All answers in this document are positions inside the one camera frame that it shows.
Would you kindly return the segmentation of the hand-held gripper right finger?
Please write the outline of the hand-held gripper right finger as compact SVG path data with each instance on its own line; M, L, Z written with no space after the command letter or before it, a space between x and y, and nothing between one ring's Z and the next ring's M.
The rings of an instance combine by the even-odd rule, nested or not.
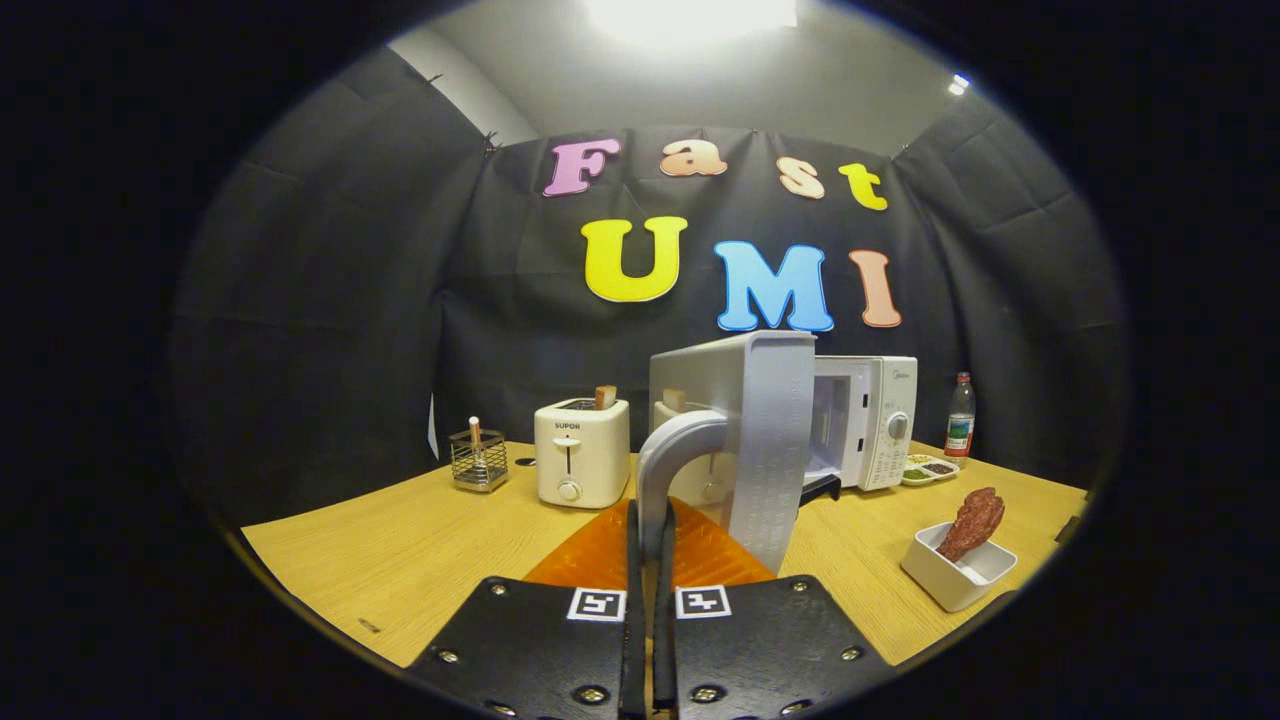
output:
M814 719L895 678L815 577L677 583L698 516L671 501L660 534L652 624L657 708L673 719Z

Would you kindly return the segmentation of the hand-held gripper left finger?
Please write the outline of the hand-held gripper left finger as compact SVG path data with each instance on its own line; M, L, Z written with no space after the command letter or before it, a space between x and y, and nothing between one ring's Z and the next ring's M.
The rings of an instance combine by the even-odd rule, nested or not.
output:
M625 500L524 579L481 579L406 674L492 719L641 717L635 516Z

